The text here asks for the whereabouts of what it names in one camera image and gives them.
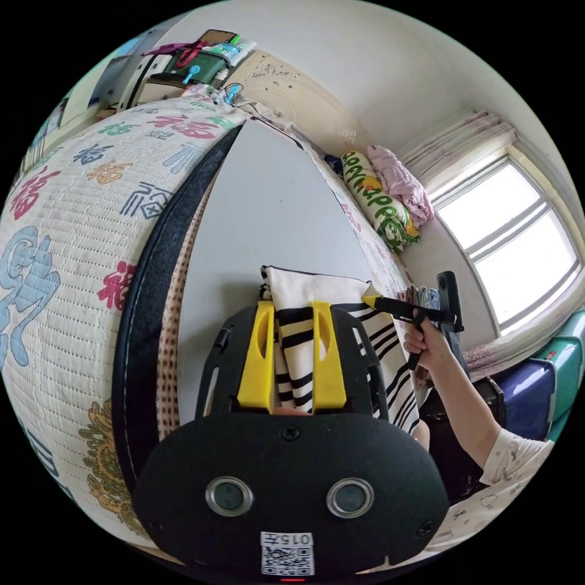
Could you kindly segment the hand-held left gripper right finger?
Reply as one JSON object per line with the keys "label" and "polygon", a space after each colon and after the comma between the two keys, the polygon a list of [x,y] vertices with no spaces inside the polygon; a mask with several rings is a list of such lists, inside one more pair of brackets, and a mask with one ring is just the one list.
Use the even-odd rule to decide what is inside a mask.
{"label": "hand-held left gripper right finger", "polygon": [[332,308],[314,301],[313,310],[313,411],[343,410],[347,397],[336,339]]}

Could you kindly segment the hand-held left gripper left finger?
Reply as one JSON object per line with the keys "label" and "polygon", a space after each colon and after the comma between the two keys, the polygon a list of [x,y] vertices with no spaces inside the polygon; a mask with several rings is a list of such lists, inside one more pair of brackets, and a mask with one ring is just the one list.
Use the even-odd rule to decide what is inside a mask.
{"label": "hand-held left gripper left finger", "polygon": [[237,393],[244,409],[271,410],[274,406],[274,314],[272,302],[258,302]]}

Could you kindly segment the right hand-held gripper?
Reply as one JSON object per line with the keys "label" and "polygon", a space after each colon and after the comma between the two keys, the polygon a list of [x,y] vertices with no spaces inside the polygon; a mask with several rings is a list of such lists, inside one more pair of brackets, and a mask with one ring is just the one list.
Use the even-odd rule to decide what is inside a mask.
{"label": "right hand-held gripper", "polygon": [[[381,295],[366,295],[362,297],[362,301],[371,308],[377,308],[379,311],[391,314],[393,317],[403,321],[405,324],[419,325],[426,317],[444,335],[444,337],[445,334],[440,326],[446,325],[447,328],[454,330],[458,325],[458,315],[456,313],[422,308],[402,300],[390,299]],[[452,350],[451,352],[452,361],[448,365],[444,366],[440,371],[458,370],[458,362]],[[419,358],[413,354],[408,353],[407,365],[410,370],[415,370],[417,366],[420,366]]]}

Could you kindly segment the person's right hand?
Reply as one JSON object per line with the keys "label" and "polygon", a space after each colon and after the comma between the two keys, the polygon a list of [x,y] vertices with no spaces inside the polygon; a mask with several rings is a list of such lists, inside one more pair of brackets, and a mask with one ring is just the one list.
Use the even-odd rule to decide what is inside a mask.
{"label": "person's right hand", "polygon": [[406,353],[419,358],[419,365],[435,374],[452,361],[452,352],[444,335],[424,318],[421,324],[406,324],[403,340]]}

